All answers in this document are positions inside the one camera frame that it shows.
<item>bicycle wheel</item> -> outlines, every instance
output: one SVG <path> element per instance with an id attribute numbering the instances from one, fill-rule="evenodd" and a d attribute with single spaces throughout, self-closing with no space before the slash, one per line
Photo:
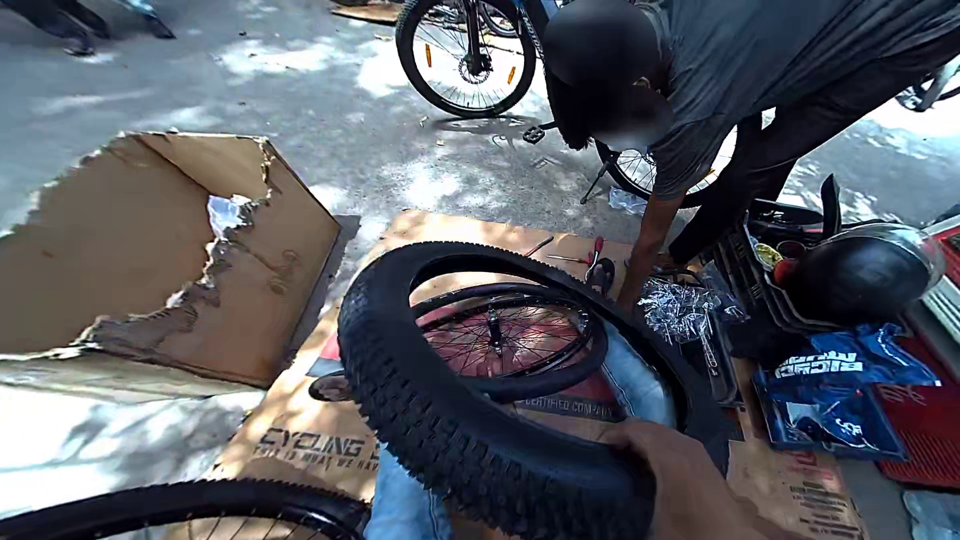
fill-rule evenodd
<path id="1" fill-rule="evenodd" d="M 643 538 L 653 519 L 655 480 L 635 457 L 517 418 L 440 360 L 410 311 L 410 293 L 457 272 L 518 276 L 589 307 L 663 377 L 678 429 L 724 470 L 729 424 L 703 378 L 649 328 L 542 262 L 489 246 L 422 242 L 384 254 L 356 277 L 338 341 L 361 413 L 428 489 L 526 539 Z"/>
<path id="2" fill-rule="evenodd" d="M 519 21 L 508 0 L 477 0 Z M 533 40 L 523 25 L 519 40 L 480 35 L 482 71 L 469 71 L 464 0 L 407 0 L 396 22 L 396 50 L 407 79 L 436 107 L 463 118 L 496 116 L 516 105 L 530 88 L 537 65 Z"/>
<path id="3" fill-rule="evenodd" d="M 613 151 L 606 144 L 598 140 L 596 145 L 600 160 L 606 161 L 609 156 L 612 156 Z M 733 128 L 720 146 L 720 152 L 717 153 L 717 158 L 713 161 L 710 171 L 700 182 L 686 192 L 683 208 L 699 207 L 704 203 L 710 196 L 709 188 L 716 181 L 720 171 L 733 158 L 735 148 L 736 128 Z M 643 199 L 650 199 L 650 194 L 654 188 L 654 179 L 657 177 L 657 163 L 652 157 L 640 154 L 636 150 L 627 150 L 620 154 L 616 159 L 616 164 L 608 172 L 610 172 L 613 181 L 624 191 L 633 193 Z"/>
<path id="4" fill-rule="evenodd" d="M 0 538 L 362 540 L 357 529 L 368 512 L 365 503 L 304 485 L 200 480 L 128 489 L 14 516 L 0 521 Z"/>
<path id="5" fill-rule="evenodd" d="M 480 18 L 483 19 L 484 24 L 487 25 L 487 29 L 490 30 L 494 36 L 517 36 L 514 23 L 511 22 L 507 15 L 501 13 L 500 10 L 491 7 L 486 3 L 481 3 L 478 8 L 480 10 Z"/>
<path id="6" fill-rule="evenodd" d="M 540 285 L 478 285 L 411 309 L 447 367 L 498 403 L 560 392 L 589 377 L 607 355 L 599 319 Z"/>

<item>bicycle frame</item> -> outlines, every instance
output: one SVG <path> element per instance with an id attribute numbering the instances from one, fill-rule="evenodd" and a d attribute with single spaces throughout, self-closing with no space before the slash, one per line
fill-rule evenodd
<path id="1" fill-rule="evenodd" d="M 520 19 L 527 27 L 530 38 L 537 47 L 537 52 L 541 55 L 543 50 L 540 47 L 540 36 L 543 35 L 543 29 L 546 23 L 553 15 L 557 14 L 560 8 L 554 0 L 511 0 L 516 5 L 516 10 L 520 13 Z"/>

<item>bicycle tire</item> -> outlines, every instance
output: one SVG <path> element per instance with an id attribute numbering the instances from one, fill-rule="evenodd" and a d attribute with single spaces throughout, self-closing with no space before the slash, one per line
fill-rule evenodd
<path id="1" fill-rule="evenodd" d="M 491 295 L 525 295 L 540 297 L 557 302 L 571 302 L 568 297 L 548 287 L 519 282 L 497 282 L 467 287 L 441 294 L 411 307 L 416 318 L 438 309 L 471 298 Z M 459 376 L 475 390 L 487 394 L 491 400 L 506 404 L 510 402 L 538 398 L 556 394 L 574 384 L 585 380 L 603 365 L 607 356 L 607 331 L 593 315 L 589 336 L 593 346 L 580 361 L 546 372 L 524 375 L 516 378 L 485 378 Z"/>
<path id="2" fill-rule="evenodd" d="M 483 0 L 497 8 L 501 13 L 510 17 L 511 20 L 519 20 L 516 12 L 516 6 L 508 0 Z M 504 99 L 483 109 L 469 109 L 460 107 L 449 101 L 446 101 L 423 79 L 417 70 L 417 61 L 414 59 L 414 32 L 423 16 L 430 8 L 440 5 L 444 0 L 407 0 L 403 4 L 403 10 L 396 19 L 396 51 L 400 58 L 400 65 L 403 72 L 407 75 L 407 80 L 413 85 L 414 89 L 423 96 L 434 107 L 440 110 L 455 114 L 461 118 L 489 118 L 502 114 L 512 108 L 530 89 L 530 84 L 534 80 L 534 72 L 537 67 L 537 51 L 530 35 L 520 25 L 518 36 L 520 46 L 523 50 L 523 71 L 520 73 L 520 79 L 516 83 L 516 88 Z"/>
<path id="3" fill-rule="evenodd" d="M 338 339 L 362 414 L 427 488 L 526 539 L 643 538 L 653 519 L 656 481 L 635 456 L 518 418 L 446 368 L 423 338 L 409 294 L 454 272 L 539 282 L 610 322 L 671 388 L 679 429 L 726 469 L 727 421 L 706 382 L 653 331 L 542 262 L 490 246 L 425 242 L 388 252 L 356 277 Z"/>
<path id="4" fill-rule="evenodd" d="M 0 521 L 5 540 L 90 540 L 217 517 L 290 516 L 331 540 L 362 540 L 369 506 L 323 489 L 274 480 L 199 480 L 157 484 L 58 504 Z"/>
<path id="5" fill-rule="evenodd" d="M 481 2 L 480 4 L 480 18 L 483 19 L 484 24 L 487 25 L 487 29 L 491 31 L 494 36 L 500 37 L 516 37 L 516 30 L 504 30 L 500 25 L 496 24 L 493 20 L 493 17 L 490 16 L 490 9 L 488 8 L 486 2 Z"/>
<path id="6" fill-rule="evenodd" d="M 737 124 L 737 139 L 736 146 L 733 147 L 732 158 L 736 159 L 741 156 L 743 148 L 747 148 L 753 143 L 754 137 L 760 131 L 760 125 L 762 123 L 762 116 L 755 114 L 744 118 Z M 600 157 L 601 161 L 606 161 L 607 159 L 613 156 L 613 151 L 609 146 L 596 140 L 597 155 Z M 640 197 L 643 200 L 649 201 L 651 191 L 640 187 L 633 182 L 626 174 L 620 169 L 619 165 L 616 163 L 607 170 L 610 173 L 613 181 L 620 186 L 621 189 L 628 193 L 633 193 L 637 197 Z M 707 184 L 703 188 L 694 191 L 693 193 L 687 193 L 684 197 L 684 202 L 681 205 L 681 208 L 691 209 L 694 207 L 702 206 L 707 200 L 716 196 L 718 189 L 715 187 L 716 183 Z"/>

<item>jeans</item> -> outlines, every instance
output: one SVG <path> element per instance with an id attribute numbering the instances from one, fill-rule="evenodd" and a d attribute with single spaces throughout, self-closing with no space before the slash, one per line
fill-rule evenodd
<path id="1" fill-rule="evenodd" d="M 630 416 L 673 427 L 675 413 L 666 386 L 623 339 L 604 321 L 608 349 L 602 372 L 617 403 Z M 367 540 L 453 540 L 453 527 L 444 500 L 423 488 L 384 448 L 376 476 L 376 494 Z"/>

